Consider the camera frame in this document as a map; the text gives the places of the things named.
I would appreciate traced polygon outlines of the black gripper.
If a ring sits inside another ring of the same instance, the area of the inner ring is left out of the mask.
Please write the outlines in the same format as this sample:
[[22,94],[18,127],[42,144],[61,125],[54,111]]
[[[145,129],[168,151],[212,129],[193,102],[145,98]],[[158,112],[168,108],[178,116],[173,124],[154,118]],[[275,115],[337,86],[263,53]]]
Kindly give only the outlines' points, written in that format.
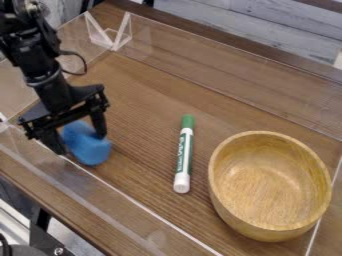
[[57,154],[66,153],[65,145],[55,129],[65,124],[90,117],[98,138],[106,136],[104,112],[109,106],[101,84],[70,88],[71,103],[62,100],[62,109],[47,110],[38,101],[18,117],[17,124],[25,130],[29,139],[39,139],[42,144]]

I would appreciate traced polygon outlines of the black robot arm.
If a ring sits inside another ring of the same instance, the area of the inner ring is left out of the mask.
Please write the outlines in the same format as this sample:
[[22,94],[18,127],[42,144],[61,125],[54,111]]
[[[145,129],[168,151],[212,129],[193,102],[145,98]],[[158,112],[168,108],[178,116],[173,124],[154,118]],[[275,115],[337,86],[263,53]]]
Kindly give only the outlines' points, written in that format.
[[104,112],[109,106],[100,84],[71,86],[57,57],[67,52],[43,17],[37,0],[0,0],[0,52],[21,70],[37,103],[18,117],[25,136],[38,140],[55,154],[66,153],[57,129],[88,116],[98,137],[106,135]]

